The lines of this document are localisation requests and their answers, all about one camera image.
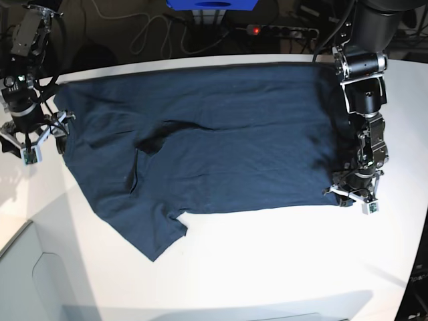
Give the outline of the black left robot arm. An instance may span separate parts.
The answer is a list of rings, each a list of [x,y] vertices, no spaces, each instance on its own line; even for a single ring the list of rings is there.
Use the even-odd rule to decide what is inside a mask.
[[[405,12],[426,1],[348,1],[344,13],[314,55],[334,41],[334,67],[348,115],[348,134],[340,148],[342,168],[332,174],[338,205],[360,203],[365,214],[379,211],[377,188],[382,167],[389,159],[384,140],[385,120],[380,113],[387,103],[385,52]]]

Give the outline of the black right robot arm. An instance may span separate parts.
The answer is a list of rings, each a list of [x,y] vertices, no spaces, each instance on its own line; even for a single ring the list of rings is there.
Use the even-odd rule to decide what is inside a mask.
[[[59,90],[58,78],[68,59],[68,33],[61,1],[20,1],[25,15],[8,35],[1,55],[1,106],[11,117],[1,125],[1,151],[32,165],[41,160],[41,145],[54,136],[64,147],[69,134],[67,111],[53,112],[47,101]],[[60,31],[61,49],[51,79],[45,77],[52,25]]]

